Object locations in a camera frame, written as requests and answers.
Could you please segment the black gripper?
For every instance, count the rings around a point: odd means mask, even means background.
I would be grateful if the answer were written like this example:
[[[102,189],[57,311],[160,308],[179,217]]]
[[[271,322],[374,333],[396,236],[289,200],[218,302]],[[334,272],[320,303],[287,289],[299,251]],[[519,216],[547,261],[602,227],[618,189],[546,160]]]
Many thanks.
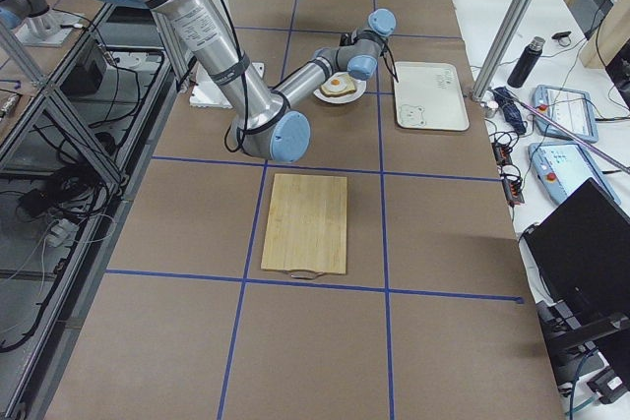
[[[356,31],[344,32],[340,37],[340,46],[355,45],[359,41],[359,34]]]

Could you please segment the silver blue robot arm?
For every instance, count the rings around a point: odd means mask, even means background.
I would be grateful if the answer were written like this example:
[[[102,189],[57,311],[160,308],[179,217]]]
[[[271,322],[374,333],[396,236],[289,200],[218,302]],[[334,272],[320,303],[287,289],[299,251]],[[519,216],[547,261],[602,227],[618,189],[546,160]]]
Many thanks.
[[[301,68],[269,88],[241,48],[224,0],[99,1],[164,15],[235,110],[225,147],[282,163],[301,159],[310,143],[309,122],[294,105],[338,72],[370,79],[397,26],[391,11],[378,9],[346,43],[316,51]]]

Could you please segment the background silver blue robot arm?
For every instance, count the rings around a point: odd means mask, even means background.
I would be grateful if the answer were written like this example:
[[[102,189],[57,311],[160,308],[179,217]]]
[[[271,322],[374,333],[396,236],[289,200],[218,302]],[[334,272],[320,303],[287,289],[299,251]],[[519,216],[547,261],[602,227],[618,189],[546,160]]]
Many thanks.
[[[47,0],[1,0],[1,23],[25,46],[61,47],[70,34]]]

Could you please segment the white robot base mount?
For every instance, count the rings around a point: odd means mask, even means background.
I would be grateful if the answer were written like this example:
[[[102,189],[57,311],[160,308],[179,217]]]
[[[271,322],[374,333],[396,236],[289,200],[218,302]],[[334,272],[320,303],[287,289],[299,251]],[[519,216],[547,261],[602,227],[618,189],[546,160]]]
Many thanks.
[[[228,0],[223,0],[226,7],[229,7]],[[227,15],[225,14],[221,0],[213,0],[216,7],[220,11],[223,19],[227,21]],[[224,97],[220,89],[210,79],[206,70],[199,66],[196,71],[195,77],[196,85],[193,87],[192,95],[190,97],[190,104],[194,107],[213,107],[213,108],[227,108],[231,107],[228,100]]]

